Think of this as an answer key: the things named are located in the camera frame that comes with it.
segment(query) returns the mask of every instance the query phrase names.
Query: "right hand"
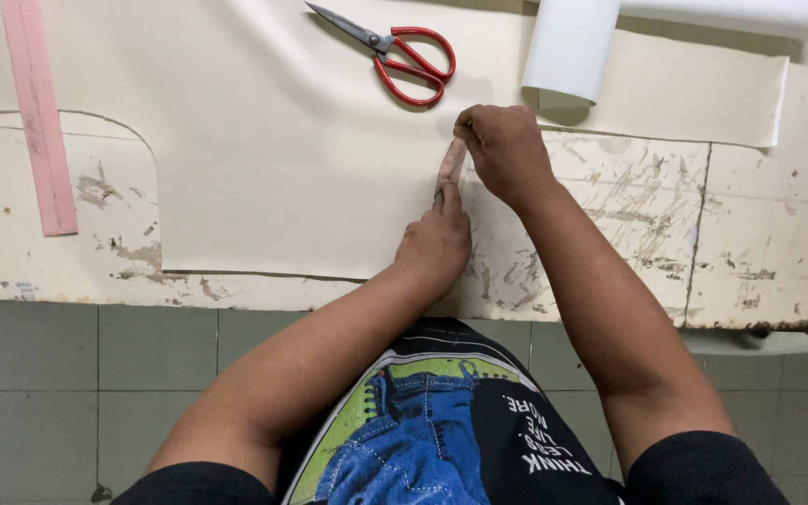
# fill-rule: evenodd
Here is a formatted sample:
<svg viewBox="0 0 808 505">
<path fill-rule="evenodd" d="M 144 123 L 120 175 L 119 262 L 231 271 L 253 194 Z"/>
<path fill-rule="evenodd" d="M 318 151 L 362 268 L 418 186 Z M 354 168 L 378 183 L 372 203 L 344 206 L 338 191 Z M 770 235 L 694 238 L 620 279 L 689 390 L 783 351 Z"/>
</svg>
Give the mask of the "right hand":
<svg viewBox="0 0 808 505">
<path fill-rule="evenodd" d="M 461 112 L 454 135 L 466 142 L 488 190 L 517 213 L 557 185 L 531 107 L 474 105 Z"/>
</svg>

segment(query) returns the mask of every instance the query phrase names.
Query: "black t-shirt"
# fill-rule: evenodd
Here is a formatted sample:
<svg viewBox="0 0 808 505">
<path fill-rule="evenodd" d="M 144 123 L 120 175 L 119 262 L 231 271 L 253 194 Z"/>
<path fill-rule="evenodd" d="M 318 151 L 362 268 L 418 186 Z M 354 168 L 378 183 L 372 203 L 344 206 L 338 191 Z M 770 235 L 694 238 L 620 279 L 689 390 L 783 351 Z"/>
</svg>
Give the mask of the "black t-shirt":
<svg viewBox="0 0 808 505">
<path fill-rule="evenodd" d="M 743 442 L 714 432 L 648 448 L 626 487 L 604 478 L 512 354 L 452 319 L 396 339 L 290 441 L 280 474 L 274 497 L 231 466 L 173 465 L 115 504 L 787 503 Z"/>
</svg>

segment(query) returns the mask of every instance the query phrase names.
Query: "scissor blade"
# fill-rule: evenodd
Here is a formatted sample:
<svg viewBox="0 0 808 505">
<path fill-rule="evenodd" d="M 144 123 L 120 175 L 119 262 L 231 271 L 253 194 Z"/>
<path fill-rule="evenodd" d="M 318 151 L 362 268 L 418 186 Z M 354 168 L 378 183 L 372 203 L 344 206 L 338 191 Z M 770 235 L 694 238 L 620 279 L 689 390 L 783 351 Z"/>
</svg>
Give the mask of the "scissor blade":
<svg viewBox="0 0 808 505">
<path fill-rule="evenodd" d="M 341 28 L 342 30 L 345 31 L 345 33 L 347 33 L 348 35 L 354 37 L 356 40 L 360 40 L 360 42 L 362 44 L 364 44 L 366 47 L 368 47 L 368 48 L 370 48 L 372 50 L 376 49 L 375 44 L 370 43 L 370 35 L 373 35 L 373 33 L 369 29 L 361 28 L 356 23 L 351 22 L 351 21 L 343 18 L 342 16 L 333 13 L 329 9 L 324 9 L 324 8 L 322 8 L 320 6 L 315 6 L 314 4 L 312 4 L 310 2 L 305 2 L 305 3 L 309 7 L 311 7 L 311 9 L 313 9 L 313 11 L 315 13 L 317 13 L 317 14 L 323 16 L 324 18 L 326 18 L 326 21 L 331 22 L 332 24 L 336 25 L 338 28 Z"/>
</svg>

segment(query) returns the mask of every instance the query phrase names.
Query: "white paper roll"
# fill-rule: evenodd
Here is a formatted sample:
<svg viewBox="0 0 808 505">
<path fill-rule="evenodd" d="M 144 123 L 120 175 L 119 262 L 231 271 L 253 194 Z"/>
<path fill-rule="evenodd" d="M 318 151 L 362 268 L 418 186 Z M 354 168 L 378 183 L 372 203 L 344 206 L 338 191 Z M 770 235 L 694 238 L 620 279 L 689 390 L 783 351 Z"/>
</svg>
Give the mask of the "white paper roll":
<svg viewBox="0 0 808 505">
<path fill-rule="evenodd" d="M 522 85 L 593 107 L 619 14 L 620 0 L 541 0 Z"/>
<path fill-rule="evenodd" d="M 808 0 L 622 0 L 621 13 L 808 40 Z"/>
</svg>

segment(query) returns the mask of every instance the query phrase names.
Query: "scissors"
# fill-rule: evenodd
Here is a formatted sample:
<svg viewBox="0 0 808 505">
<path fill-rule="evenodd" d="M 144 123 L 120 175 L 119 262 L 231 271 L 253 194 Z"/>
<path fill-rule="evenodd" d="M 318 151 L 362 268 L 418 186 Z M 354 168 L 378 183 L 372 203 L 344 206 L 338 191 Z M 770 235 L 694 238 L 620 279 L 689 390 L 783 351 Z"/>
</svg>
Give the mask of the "scissors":
<svg viewBox="0 0 808 505">
<path fill-rule="evenodd" d="M 385 87 L 389 88 L 389 91 L 398 97 L 399 100 L 415 107 L 429 107 L 430 105 L 435 105 L 439 100 L 441 100 L 442 95 L 444 94 L 444 84 L 447 83 L 455 74 L 457 61 L 455 59 L 455 51 L 451 47 L 451 44 L 449 44 L 447 40 L 444 40 L 444 37 L 442 37 L 440 34 L 432 31 L 432 29 L 419 28 L 416 26 L 402 26 L 392 28 L 391 35 L 388 37 L 380 37 L 369 29 L 361 28 L 360 26 L 357 26 L 353 22 L 333 13 L 328 9 L 315 6 L 310 2 L 305 3 L 310 6 L 315 13 L 323 16 L 327 21 L 336 25 L 338 28 L 341 28 L 345 33 L 354 37 L 356 40 L 360 40 L 360 42 L 366 47 L 376 51 L 376 57 L 373 58 L 373 65 L 376 67 L 376 73 L 379 74 L 379 77 L 385 83 Z M 432 64 L 426 61 L 418 52 L 411 48 L 407 42 L 400 40 L 398 35 L 422 35 L 441 44 L 442 49 L 444 49 L 444 53 L 448 56 L 448 61 L 450 64 L 448 71 L 442 72 L 441 70 L 438 70 L 432 66 Z M 401 48 L 401 50 L 410 56 L 415 62 L 417 62 L 417 65 L 419 65 L 421 68 L 405 65 L 392 59 L 388 59 L 387 55 L 392 44 Z M 418 100 L 405 95 L 398 89 L 398 86 L 395 86 L 394 83 L 391 82 L 388 73 L 385 72 L 386 66 L 388 68 L 399 70 L 406 74 L 410 74 L 425 80 L 436 90 L 435 96 L 426 100 Z"/>
</svg>

